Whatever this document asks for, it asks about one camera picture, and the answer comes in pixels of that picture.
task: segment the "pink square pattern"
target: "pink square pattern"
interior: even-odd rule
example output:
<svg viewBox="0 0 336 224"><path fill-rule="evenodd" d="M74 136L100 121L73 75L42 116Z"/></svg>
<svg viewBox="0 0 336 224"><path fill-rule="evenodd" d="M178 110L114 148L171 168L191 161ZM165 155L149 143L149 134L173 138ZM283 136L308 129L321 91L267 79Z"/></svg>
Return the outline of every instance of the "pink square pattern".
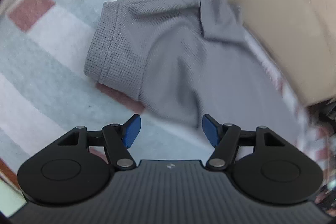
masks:
<svg viewBox="0 0 336 224"><path fill-rule="evenodd" d="M126 94L118 90L114 90L100 83L96 84L96 88L99 89L102 93L112 97L114 100L124 105L128 109L133 110L134 113L141 114L145 109L142 103L134 101L133 99L129 98Z"/></svg>
<svg viewBox="0 0 336 224"><path fill-rule="evenodd" d="M26 32L54 5L52 0L22 0L8 16L21 31Z"/></svg>

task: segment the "folded garment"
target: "folded garment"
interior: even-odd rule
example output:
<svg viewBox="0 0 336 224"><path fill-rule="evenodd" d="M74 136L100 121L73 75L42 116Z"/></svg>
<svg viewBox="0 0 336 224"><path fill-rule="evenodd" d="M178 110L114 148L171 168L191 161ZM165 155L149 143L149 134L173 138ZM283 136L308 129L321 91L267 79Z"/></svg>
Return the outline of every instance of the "folded garment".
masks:
<svg viewBox="0 0 336 224"><path fill-rule="evenodd" d="M227 0L104 3L84 72L161 117L197 127L209 113L293 143L300 129L243 34Z"/></svg>

